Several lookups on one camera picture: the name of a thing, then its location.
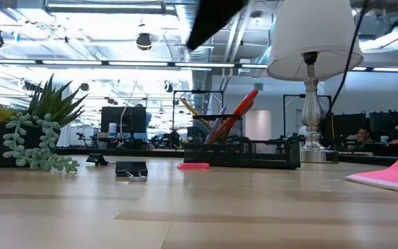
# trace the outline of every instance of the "lamp cord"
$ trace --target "lamp cord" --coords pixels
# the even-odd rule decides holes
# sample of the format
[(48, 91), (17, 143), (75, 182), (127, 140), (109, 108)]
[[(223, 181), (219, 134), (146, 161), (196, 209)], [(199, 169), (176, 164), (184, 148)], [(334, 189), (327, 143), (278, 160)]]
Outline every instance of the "lamp cord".
[(351, 58), (352, 58), (352, 52), (354, 51), (354, 45), (356, 44), (357, 36), (359, 34), (359, 29), (360, 29), (360, 26), (362, 25), (363, 17), (365, 17), (366, 10), (368, 9), (369, 5), (370, 5), (370, 0), (363, 1), (363, 7), (362, 7), (362, 10), (360, 12), (359, 21), (357, 22), (356, 30), (354, 32), (354, 37), (352, 38), (350, 52), (348, 53), (348, 59), (346, 61), (346, 66), (345, 66), (345, 71), (343, 73), (342, 82), (340, 83), (340, 86), (337, 89), (336, 95), (332, 99), (331, 106), (330, 106), (330, 109), (328, 110), (328, 113), (331, 113), (332, 107), (336, 103), (337, 98), (339, 97), (339, 94), (340, 94), (340, 92), (341, 92), (341, 90), (343, 88), (343, 85), (345, 84), (346, 76), (347, 76), (348, 71), (350, 69), (350, 62), (351, 62)]

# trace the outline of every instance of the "pink eraser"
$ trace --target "pink eraser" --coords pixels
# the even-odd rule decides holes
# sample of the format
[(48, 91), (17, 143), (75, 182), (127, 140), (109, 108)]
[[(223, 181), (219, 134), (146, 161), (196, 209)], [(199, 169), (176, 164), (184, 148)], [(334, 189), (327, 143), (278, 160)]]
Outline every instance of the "pink eraser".
[(209, 163), (180, 163), (178, 169), (206, 169)]

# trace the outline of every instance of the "mesh desk organizer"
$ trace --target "mesh desk organizer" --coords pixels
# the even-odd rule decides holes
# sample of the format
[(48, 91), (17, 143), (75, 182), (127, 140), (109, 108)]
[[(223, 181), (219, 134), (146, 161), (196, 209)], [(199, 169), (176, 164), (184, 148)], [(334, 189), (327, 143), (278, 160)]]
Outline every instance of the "mesh desk organizer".
[[(227, 132), (210, 144), (214, 127), (235, 119)], [(243, 120), (235, 115), (194, 116), (189, 143), (184, 146), (184, 163), (209, 163), (221, 167), (296, 169), (301, 166), (299, 140), (250, 140), (243, 137)]]

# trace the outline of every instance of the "potted plant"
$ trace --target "potted plant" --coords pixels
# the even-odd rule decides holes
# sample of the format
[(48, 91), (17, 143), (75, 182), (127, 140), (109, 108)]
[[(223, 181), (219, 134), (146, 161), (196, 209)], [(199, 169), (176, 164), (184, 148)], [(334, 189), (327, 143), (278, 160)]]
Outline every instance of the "potted plant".
[(86, 96), (73, 102), (79, 89), (62, 99), (62, 93), (70, 83), (55, 89), (52, 76), (44, 89), (40, 85), (36, 88), (27, 110), (0, 105), (0, 167), (77, 171), (77, 161), (53, 153), (60, 128), (83, 113), (83, 107), (75, 109)]

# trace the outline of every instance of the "wooden desk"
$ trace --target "wooden desk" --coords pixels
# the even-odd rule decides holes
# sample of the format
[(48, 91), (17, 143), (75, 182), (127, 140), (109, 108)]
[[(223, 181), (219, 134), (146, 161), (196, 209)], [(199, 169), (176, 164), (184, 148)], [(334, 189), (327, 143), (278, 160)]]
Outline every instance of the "wooden desk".
[(76, 158), (76, 175), (0, 169), (0, 248), (398, 248), (398, 193), (343, 181), (379, 166), (182, 172), (147, 158), (148, 182), (130, 183)]

